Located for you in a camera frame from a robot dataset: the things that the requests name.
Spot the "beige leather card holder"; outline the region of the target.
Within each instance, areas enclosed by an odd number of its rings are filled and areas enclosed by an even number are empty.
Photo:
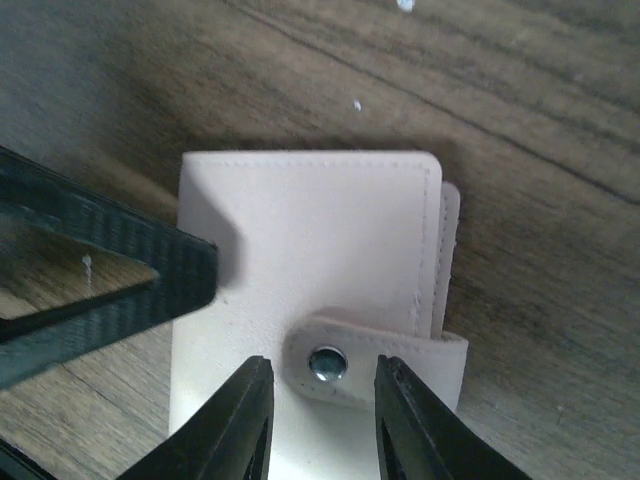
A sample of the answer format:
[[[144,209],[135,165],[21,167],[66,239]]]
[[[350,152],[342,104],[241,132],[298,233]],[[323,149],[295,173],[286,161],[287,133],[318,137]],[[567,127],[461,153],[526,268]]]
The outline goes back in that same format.
[[[261,355],[270,477],[377,478],[380,355],[459,400],[468,343],[443,328],[459,206],[427,152],[185,154],[178,225],[220,268],[214,302],[173,325],[170,430]]]

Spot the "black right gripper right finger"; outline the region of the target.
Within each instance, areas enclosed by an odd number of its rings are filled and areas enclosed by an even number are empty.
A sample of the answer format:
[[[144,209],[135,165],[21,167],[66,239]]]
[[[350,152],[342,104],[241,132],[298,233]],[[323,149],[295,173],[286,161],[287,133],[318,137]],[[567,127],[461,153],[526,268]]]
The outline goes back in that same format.
[[[399,357],[378,357],[375,420],[382,479],[530,479],[474,434]]]

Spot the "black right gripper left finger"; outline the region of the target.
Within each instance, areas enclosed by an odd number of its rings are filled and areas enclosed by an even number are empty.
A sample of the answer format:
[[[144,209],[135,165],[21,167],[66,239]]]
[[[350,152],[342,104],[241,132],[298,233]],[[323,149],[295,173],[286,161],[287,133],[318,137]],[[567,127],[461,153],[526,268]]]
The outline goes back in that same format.
[[[266,479],[274,416],[274,374],[248,358],[170,437],[122,479]]]

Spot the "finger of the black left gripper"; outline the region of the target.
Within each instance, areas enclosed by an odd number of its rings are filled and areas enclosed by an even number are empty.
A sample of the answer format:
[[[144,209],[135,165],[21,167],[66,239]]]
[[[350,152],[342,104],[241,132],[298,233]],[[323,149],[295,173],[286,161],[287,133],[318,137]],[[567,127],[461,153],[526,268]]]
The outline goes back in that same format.
[[[215,245],[1,151],[1,210],[27,224],[144,264],[154,279],[1,324],[1,386],[209,305]]]

